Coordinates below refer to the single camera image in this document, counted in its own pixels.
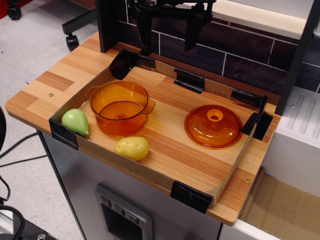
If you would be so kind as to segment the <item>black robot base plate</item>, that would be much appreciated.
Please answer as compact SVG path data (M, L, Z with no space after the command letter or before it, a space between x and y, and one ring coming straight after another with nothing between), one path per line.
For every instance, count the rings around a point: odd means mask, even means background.
M14 207L1 205L0 213L2 214L4 211L12 213L12 221L9 221L12 224L12 232L6 232L6 230L4 233L1 232L1 240L57 240L49 232L26 220Z

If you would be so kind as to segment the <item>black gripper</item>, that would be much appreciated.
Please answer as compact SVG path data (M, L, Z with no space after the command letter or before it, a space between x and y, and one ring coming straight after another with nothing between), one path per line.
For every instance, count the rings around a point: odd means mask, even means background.
M136 20L139 38L149 48L152 40L153 19L187 21L185 51L196 46L204 23L213 17L214 0L130 0L128 14Z

